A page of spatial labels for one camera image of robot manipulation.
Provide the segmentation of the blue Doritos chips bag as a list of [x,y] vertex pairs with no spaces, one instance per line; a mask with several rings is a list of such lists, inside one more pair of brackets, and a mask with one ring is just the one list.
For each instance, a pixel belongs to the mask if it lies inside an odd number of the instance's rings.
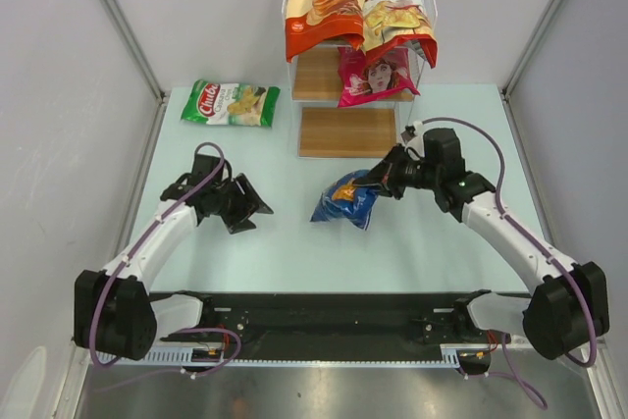
[[310,221],[322,223],[346,219],[354,227],[366,231],[378,193],[371,187],[356,186],[354,181],[367,174],[368,170],[357,170],[329,185],[321,193]]

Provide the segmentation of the pink Real chips bag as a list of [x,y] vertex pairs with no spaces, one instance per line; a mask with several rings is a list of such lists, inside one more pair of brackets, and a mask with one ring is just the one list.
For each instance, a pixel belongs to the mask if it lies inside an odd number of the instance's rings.
[[420,92],[410,74],[409,56],[405,49],[396,48],[367,64],[362,51],[338,47],[338,73],[342,82],[339,108],[348,108],[385,100],[407,91],[413,96]]

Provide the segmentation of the green Chuba cassava chips bag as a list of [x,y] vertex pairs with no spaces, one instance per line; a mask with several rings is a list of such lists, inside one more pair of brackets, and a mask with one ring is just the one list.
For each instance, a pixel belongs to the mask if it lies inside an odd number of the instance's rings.
[[197,80],[181,119],[206,126],[270,128],[281,90],[275,86]]

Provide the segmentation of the red Chuba cassava chips bag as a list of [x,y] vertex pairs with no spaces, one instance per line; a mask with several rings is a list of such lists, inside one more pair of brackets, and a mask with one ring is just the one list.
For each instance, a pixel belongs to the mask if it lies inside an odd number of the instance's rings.
[[431,68],[437,65],[438,41],[425,0],[365,0],[363,22],[362,50],[368,64],[408,43]]

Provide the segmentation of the orange beige cassava chips bag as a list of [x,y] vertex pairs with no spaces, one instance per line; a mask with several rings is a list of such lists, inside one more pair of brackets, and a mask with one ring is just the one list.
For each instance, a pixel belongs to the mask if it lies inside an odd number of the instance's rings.
[[365,0],[287,0],[285,7],[286,60],[320,43],[341,39],[359,49],[364,42]]

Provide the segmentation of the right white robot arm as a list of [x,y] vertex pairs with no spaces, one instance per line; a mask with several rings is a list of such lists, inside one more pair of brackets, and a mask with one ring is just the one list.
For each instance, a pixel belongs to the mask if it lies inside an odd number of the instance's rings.
[[609,330],[606,276],[595,262],[580,264],[523,226],[501,200],[501,186],[467,170],[455,131],[403,133],[377,166],[355,180],[381,196],[402,198],[409,188],[429,190],[438,207],[484,239],[510,266],[530,295],[518,298],[478,290],[452,317],[454,333],[475,341],[486,331],[525,338],[544,358],[571,356],[588,344],[596,361],[597,340]]

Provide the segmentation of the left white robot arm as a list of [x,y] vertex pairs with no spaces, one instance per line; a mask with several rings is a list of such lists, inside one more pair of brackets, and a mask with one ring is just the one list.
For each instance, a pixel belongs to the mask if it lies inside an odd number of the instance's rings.
[[150,292],[177,247],[210,217],[231,235],[255,229],[254,214],[271,214],[245,174],[235,175],[220,156],[195,155],[189,172],[161,194],[152,219],[99,271],[82,271],[74,286],[74,334],[79,347],[131,360],[142,359],[153,343],[179,331],[210,338],[216,315],[194,295],[177,292],[162,299]]

